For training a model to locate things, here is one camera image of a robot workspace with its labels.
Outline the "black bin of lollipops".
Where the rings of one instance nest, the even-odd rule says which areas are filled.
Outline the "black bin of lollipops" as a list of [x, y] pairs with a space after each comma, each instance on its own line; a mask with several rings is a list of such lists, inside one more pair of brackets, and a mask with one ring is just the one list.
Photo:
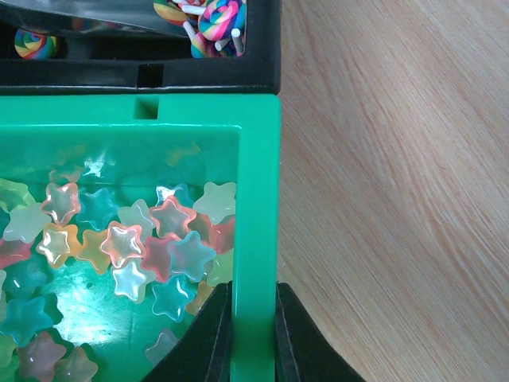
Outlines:
[[1, 20], [4, 95], [101, 93], [266, 93], [281, 86], [278, 1], [247, 2], [241, 56], [195, 58], [184, 38], [61, 36]]

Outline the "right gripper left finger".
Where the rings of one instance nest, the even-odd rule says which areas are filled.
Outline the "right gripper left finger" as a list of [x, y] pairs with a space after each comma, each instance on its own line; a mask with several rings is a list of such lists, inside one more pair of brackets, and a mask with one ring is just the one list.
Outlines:
[[176, 346], [144, 381], [229, 381], [232, 344], [232, 283], [221, 283]]

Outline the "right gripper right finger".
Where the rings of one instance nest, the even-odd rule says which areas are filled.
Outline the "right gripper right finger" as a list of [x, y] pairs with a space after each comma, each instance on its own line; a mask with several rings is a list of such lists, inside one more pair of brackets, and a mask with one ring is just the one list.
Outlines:
[[277, 381], [362, 381], [363, 377], [327, 342], [293, 288], [276, 293]]

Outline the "metal candy scoop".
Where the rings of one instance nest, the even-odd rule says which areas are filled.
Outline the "metal candy scoop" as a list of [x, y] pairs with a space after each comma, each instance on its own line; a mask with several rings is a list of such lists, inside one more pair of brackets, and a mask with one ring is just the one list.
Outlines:
[[184, 38], [152, 1], [2, 1], [1, 20], [19, 29], [61, 36]]

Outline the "green bin of gummies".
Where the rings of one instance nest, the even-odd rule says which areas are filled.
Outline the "green bin of gummies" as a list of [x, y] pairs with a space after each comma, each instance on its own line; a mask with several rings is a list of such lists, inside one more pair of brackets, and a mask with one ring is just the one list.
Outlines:
[[229, 381], [272, 381], [274, 95], [1, 99], [1, 378], [140, 381], [232, 283]]

